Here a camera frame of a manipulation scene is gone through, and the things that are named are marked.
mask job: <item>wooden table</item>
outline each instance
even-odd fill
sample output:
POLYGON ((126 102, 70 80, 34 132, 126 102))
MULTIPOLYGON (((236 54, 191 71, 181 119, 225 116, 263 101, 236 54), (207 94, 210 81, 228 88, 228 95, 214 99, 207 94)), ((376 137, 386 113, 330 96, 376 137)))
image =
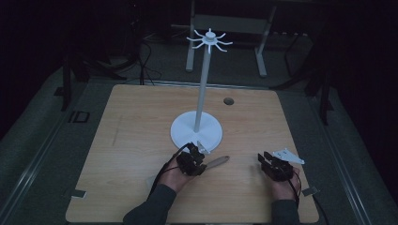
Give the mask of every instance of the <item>wooden table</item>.
MULTIPOLYGON (((170 126, 180 114, 196 110, 197 87, 115 86, 86 159, 72 199, 69 222, 120 222, 145 201, 146 179, 159 171, 177 150, 170 126)), ((222 125, 220 145, 205 163, 230 160, 204 172, 178 194, 168 223, 270 222, 269 185, 257 153, 287 147, 297 153, 278 96, 273 91, 208 88, 204 112, 222 125), (225 105, 224 98, 233 105, 225 105)), ((302 187, 308 183, 302 168, 302 187)), ((300 197, 301 222, 316 222, 312 197, 300 197)))

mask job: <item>white pole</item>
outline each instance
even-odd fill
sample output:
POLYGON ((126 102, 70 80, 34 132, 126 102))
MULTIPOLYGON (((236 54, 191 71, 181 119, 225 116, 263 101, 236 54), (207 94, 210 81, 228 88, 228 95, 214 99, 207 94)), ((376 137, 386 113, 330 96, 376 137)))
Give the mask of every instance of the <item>white pole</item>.
POLYGON ((210 58, 211 58, 211 45, 208 46, 208 49, 204 48, 202 77, 200 80, 200 89, 199 89, 198 106, 197 106, 197 110, 196 110, 195 127, 193 128, 193 131, 195 133, 197 133, 199 131, 200 120, 202 118, 203 104, 204 104, 205 93, 206 93, 208 68, 210 66, 210 58))

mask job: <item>white stand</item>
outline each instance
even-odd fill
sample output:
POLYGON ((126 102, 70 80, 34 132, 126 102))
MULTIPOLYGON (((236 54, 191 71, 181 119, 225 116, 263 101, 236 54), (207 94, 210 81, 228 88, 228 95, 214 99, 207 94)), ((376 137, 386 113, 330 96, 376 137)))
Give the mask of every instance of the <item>white stand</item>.
POLYGON ((225 34, 220 37, 216 37, 216 35, 211 32, 211 29, 208 29, 206 36, 202 36, 196 31, 195 33, 202 38, 188 38, 188 40, 202 41, 202 43, 192 48, 197 49, 204 44, 208 46, 207 51, 204 50, 205 55, 202 65, 202 77, 200 83, 197 110, 182 113, 179 117, 177 117, 171 126, 171 136, 174 144, 178 148, 182 147, 186 143, 200 143, 205 148, 205 151, 209 153, 214 150, 222 141, 222 126, 220 122, 209 113, 203 112, 208 68, 211 58, 211 48, 213 45, 215 45, 220 51, 226 52, 226 50, 221 49, 217 43, 220 42, 221 44, 228 45, 232 44, 232 42, 224 43, 218 41, 218 38, 224 37, 225 34))

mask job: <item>black hand-mounted device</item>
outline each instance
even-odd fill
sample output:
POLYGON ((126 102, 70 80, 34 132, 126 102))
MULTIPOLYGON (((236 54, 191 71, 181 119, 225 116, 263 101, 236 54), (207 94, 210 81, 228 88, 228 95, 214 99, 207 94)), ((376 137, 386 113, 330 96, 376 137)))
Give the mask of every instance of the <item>black hand-mounted device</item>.
POLYGON ((189 176, 202 174, 207 166, 202 164, 205 155, 200 153, 198 147, 192 142, 189 142, 186 145, 190 152, 181 152, 176 157, 176 162, 178 163, 179 169, 189 176))
POLYGON ((286 181, 293 177, 293 166, 287 161, 278 159, 268 152, 264 156, 258 154, 258 161, 261 162, 261 170, 274 181, 286 181))

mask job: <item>person's arm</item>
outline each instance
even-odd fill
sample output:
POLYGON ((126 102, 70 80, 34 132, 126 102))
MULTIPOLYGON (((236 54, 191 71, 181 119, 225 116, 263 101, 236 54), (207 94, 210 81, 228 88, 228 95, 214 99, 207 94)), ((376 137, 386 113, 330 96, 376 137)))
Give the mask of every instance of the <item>person's arm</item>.
MULTIPOLYGON (((296 174, 299 174, 299 169, 293 169, 296 174)), ((289 225, 299 224, 299 212, 296 205, 295 192, 290 187, 287 181, 276 182, 269 179, 271 182, 272 197, 274 202, 271 205, 272 210, 272 224, 273 225, 289 225)), ((296 190, 299 190, 299 178, 293 175, 290 180, 296 190)))
POLYGON ((176 159, 170 162, 167 169, 171 170, 161 176, 146 202, 123 217, 124 225, 164 225, 166 223, 168 212, 177 193, 193 179, 192 176, 183 174, 177 166, 176 159))

